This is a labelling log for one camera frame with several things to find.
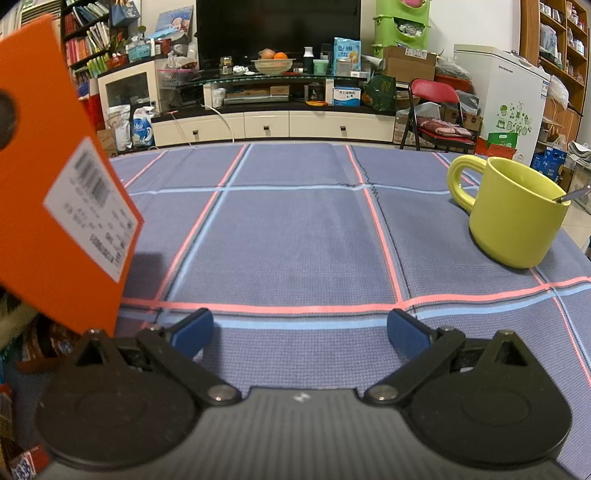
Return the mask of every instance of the green bag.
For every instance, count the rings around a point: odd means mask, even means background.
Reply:
[[[377,112],[396,112],[396,79],[374,75],[363,86],[361,101]]]

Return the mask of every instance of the tv stand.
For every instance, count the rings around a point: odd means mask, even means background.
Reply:
[[[203,103],[213,106],[216,88],[256,83],[324,82],[326,99],[332,102],[335,81],[340,85],[358,85],[354,77],[318,75],[228,76],[195,79],[183,89],[203,88]],[[217,109],[224,117],[202,106],[165,113],[152,120],[156,146],[247,139],[333,139],[392,143],[395,113],[376,113],[367,106],[312,107],[303,101],[225,105]]]

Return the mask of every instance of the white cable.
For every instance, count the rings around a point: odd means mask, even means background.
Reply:
[[[179,124],[178,120],[176,119],[176,117],[174,116],[174,113],[170,112],[170,116],[173,118],[174,123],[177,124],[178,129],[181,131],[181,135],[183,136],[183,138],[185,139],[185,142],[189,144],[189,146],[193,146],[191,144],[191,142],[187,139],[187,136],[184,134],[183,129],[181,128],[181,125]]]
[[[230,130],[230,135],[232,136],[232,143],[235,143],[235,142],[236,142],[236,140],[234,139],[234,132],[232,131],[232,127],[230,127],[230,124],[229,124],[229,123],[228,123],[228,121],[227,121],[227,120],[224,118],[224,116],[223,116],[223,115],[222,115],[220,112],[218,112],[218,111],[217,111],[217,110],[216,110],[214,107],[212,107],[212,106],[207,106],[207,105],[204,105],[204,107],[205,107],[206,109],[213,110],[214,112],[216,112],[216,113],[217,113],[217,114],[218,114],[218,115],[219,115],[219,116],[222,118],[222,120],[223,120],[223,122],[226,124],[226,126],[227,126],[228,130]]]

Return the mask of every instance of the blue box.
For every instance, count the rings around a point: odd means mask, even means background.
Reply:
[[[531,168],[539,171],[552,181],[558,180],[558,169],[566,160],[566,152],[558,148],[547,147],[544,153],[534,154]]]
[[[357,87],[335,87],[333,104],[345,106],[359,106],[361,103],[361,89]]]

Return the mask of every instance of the air conditioner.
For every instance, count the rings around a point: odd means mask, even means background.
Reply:
[[[24,2],[21,11],[21,27],[45,14],[53,15],[53,31],[56,34],[57,41],[61,42],[61,0],[50,0],[38,5],[31,5],[32,1]]]

